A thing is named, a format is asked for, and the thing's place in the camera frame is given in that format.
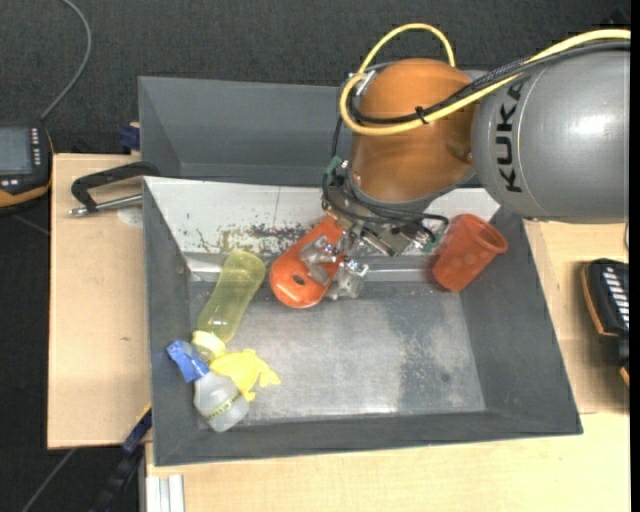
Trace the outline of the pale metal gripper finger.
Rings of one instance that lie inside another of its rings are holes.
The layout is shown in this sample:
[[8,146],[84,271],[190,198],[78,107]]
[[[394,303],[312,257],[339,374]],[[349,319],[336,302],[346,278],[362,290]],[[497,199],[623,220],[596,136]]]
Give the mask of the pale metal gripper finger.
[[328,286],[344,255],[344,248],[342,237],[337,242],[330,242],[327,237],[317,237],[307,243],[298,253],[298,258],[305,267],[303,276],[318,285]]
[[346,257],[338,266],[337,273],[327,291],[327,297],[332,300],[339,298],[357,298],[365,282],[369,266],[353,258]]

